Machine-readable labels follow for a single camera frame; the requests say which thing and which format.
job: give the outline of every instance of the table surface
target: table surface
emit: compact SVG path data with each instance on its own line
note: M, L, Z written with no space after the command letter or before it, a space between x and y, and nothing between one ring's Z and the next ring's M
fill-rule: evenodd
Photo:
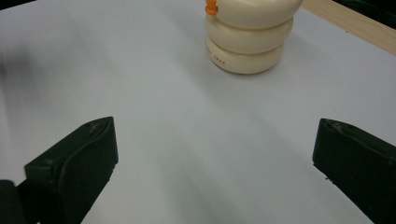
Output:
M42 0L0 11L0 179L113 116L120 153L84 219L372 223L312 165L320 118L396 145L396 58L300 9L256 76L205 52L205 1Z

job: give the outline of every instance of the wooden edge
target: wooden edge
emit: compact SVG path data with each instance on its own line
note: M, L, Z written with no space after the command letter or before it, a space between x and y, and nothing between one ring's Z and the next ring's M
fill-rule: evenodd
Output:
M304 0L303 8L396 55L396 30L361 15L332 0Z

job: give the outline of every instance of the cream-colored toy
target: cream-colored toy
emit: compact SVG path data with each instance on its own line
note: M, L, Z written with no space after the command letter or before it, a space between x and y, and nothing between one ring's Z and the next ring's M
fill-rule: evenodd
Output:
M274 66L303 0L206 0L206 48L220 68L254 74Z

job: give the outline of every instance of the orange tag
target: orange tag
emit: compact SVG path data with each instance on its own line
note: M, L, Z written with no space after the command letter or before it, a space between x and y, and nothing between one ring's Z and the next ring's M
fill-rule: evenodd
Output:
M208 15L216 16L218 13L218 7L216 6L217 0L206 0L205 11Z

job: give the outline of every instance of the white surface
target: white surface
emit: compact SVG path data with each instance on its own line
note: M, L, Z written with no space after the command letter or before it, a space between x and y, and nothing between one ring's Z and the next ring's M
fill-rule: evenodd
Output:
M395 57L300 9L273 69L205 54L205 1L0 11L0 179L114 116L120 163L83 223L371 221L312 165L320 118L396 145Z

